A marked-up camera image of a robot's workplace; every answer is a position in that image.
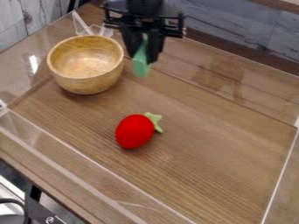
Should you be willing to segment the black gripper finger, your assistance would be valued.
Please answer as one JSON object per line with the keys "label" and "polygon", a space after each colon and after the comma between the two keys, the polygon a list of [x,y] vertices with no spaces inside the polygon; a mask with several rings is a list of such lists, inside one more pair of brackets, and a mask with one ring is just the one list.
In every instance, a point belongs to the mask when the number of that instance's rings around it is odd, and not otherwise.
{"label": "black gripper finger", "polygon": [[121,32],[130,57],[134,57],[143,43],[143,33],[127,24],[121,25]]}
{"label": "black gripper finger", "polygon": [[160,54],[165,48],[165,35],[161,33],[161,30],[151,28],[147,33],[147,48],[146,56],[147,63],[153,64],[158,61]]}

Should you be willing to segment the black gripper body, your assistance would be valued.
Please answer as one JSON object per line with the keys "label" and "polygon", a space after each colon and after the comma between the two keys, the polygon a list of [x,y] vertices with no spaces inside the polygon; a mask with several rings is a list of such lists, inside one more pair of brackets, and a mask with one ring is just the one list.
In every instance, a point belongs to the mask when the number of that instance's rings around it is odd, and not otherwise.
{"label": "black gripper body", "polygon": [[186,16],[166,0],[106,0],[105,23],[110,28],[122,25],[150,32],[158,29],[166,37],[182,38]]}

